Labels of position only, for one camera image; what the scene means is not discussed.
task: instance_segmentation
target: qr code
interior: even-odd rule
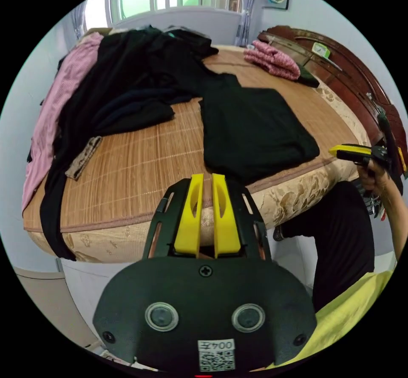
[[[200,351],[201,371],[228,371],[235,369],[234,351]]]

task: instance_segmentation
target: sticker label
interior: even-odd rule
[[[228,340],[199,340],[200,371],[229,371],[235,369],[235,343]]]

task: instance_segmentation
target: black pants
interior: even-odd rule
[[[315,206],[282,224],[285,238],[314,237],[317,266],[313,305],[318,312],[365,273],[374,271],[374,239],[356,187],[337,183]]]

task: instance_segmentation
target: bed mattress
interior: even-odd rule
[[[363,125],[320,80],[316,89],[269,75],[244,60],[243,49],[219,47],[204,63],[233,73],[244,87],[276,89],[315,138],[320,155],[248,186],[266,227],[271,228],[317,203],[338,181],[357,177],[355,165],[330,156],[341,143],[369,146]],[[200,99],[173,106],[174,119],[136,132],[104,137],[78,181],[67,179],[60,228],[78,261],[135,262],[142,256],[153,213],[166,189],[204,173],[201,244],[213,242],[211,174],[203,160]],[[41,228],[42,182],[23,213],[24,229],[54,255]]]

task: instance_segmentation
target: bamboo mat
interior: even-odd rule
[[[242,50],[221,50],[204,61],[217,73],[233,73],[244,87],[276,89],[316,139],[320,155],[248,187],[251,193],[322,167],[330,147],[357,143],[343,119],[312,88],[269,75],[244,61]],[[77,182],[67,179],[61,232],[90,231],[150,221],[166,189],[182,178],[204,173],[204,207],[212,205],[211,176],[203,160],[200,99],[173,106],[173,120],[136,132],[103,138]],[[24,228],[41,232],[42,182],[23,213]]]

